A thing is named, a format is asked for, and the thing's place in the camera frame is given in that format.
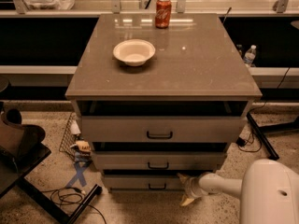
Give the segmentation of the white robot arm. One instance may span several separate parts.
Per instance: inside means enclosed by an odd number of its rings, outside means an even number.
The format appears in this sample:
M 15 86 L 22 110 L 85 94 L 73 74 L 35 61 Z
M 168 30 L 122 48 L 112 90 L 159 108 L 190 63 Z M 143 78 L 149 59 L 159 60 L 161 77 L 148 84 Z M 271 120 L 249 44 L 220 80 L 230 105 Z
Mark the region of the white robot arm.
M 184 188 L 181 206 L 225 193 L 240 201 L 240 224 L 299 224 L 299 174 L 280 162 L 254 161 L 242 179 L 214 173 L 178 178 Z

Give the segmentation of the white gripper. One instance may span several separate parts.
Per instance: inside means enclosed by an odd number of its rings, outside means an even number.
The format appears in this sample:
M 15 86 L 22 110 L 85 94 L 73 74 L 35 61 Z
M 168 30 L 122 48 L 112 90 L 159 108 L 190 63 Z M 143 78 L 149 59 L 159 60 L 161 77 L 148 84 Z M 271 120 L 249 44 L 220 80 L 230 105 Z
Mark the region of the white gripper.
M 208 195 L 208 192 L 200 187 L 199 178 L 193 177 L 181 173 L 177 173 L 177 176 L 182 184 L 184 184 L 185 194 L 182 195 L 180 205 L 187 206 L 191 204 L 195 199 L 201 198 L 204 195 Z

